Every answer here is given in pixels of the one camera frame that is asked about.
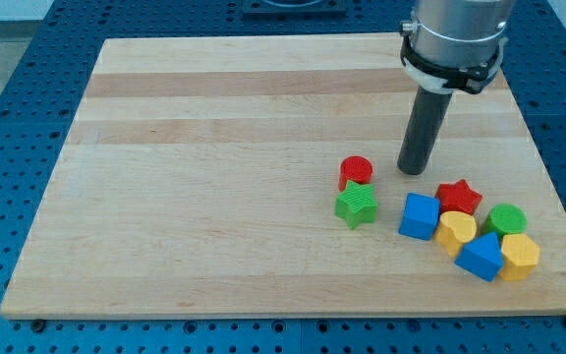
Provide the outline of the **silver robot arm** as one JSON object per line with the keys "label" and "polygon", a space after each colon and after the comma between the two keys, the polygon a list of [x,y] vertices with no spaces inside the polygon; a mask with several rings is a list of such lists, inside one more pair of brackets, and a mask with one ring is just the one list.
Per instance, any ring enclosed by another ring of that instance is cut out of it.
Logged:
{"label": "silver robot arm", "polygon": [[432,93],[480,93],[496,76],[514,0],[418,0],[400,24],[405,72]]}

